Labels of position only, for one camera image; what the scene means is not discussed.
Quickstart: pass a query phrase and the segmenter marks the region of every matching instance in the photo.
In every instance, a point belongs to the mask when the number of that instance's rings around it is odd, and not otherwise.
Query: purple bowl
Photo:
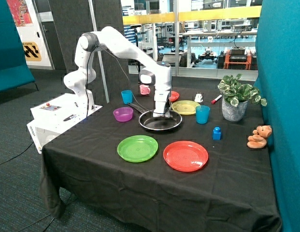
[[[113,115],[119,122],[127,122],[132,119],[133,109],[129,107],[121,107],[113,111]]]

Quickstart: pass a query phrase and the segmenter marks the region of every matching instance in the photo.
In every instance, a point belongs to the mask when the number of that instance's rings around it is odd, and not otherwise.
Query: door
[[[7,0],[30,68],[54,69],[32,0]]]

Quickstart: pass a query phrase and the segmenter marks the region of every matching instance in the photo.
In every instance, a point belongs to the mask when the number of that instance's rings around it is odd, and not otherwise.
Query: gray flower pot
[[[222,100],[222,112],[223,116],[226,120],[231,122],[238,122],[240,121],[246,111],[248,101],[240,102],[238,107],[232,106],[230,103],[225,101],[223,98]]]

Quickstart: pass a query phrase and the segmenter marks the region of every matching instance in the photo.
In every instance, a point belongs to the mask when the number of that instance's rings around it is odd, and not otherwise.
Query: cup
[[[208,121],[210,107],[206,105],[199,105],[196,107],[196,121],[199,124],[205,124]]]
[[[132,103],[132,91],[124,90],[121,92],[124,104]]]
[[[147,95],[151,92],[149,86],[146,86],[146,85],[140,85],[140,93],[142,95]]]

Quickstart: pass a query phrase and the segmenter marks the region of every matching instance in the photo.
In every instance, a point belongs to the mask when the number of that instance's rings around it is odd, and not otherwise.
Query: gray carpet
[[[28,84],[0,93],[0,163],[20,154],[31,143],[26,124],[33,120],[30,108],[62,93],[71,93],[63,84],[64,71],[31,70],[37,86]],[[137,76],[131,77],[137,84]],[[174,86],[216,88],[218,80],[176,77]],[[95,88],[95,81],[90,84]],[[0,165],[0,232],[42,232],[52,217],[38,194],[41,156],[32,145],[21,156]],[[64,216],[55,219],[53,232],[146,232],[145,228],[123,223],[101,209],[84,205],[65,189],[60,195],[68,205]]]

